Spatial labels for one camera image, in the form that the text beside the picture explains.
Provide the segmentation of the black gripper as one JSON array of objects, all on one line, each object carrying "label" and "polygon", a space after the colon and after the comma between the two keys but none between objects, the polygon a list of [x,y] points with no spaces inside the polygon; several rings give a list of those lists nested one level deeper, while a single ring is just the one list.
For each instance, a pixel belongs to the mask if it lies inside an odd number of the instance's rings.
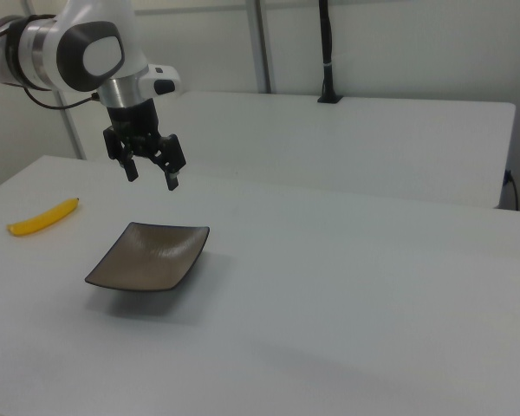
[{"label": "black gripper", "polygon": [[151,161],[165,175],[168,190],[174,191],[179,186],[179,171],[186,165],[186,159],[176,134],[160,137],[153,100],[132,107],[108,107],[107,112],[111,121],[111,126],[103,131],[107,156],[118,161],[128,181],[139,177],[133,155],[152,157]]}]

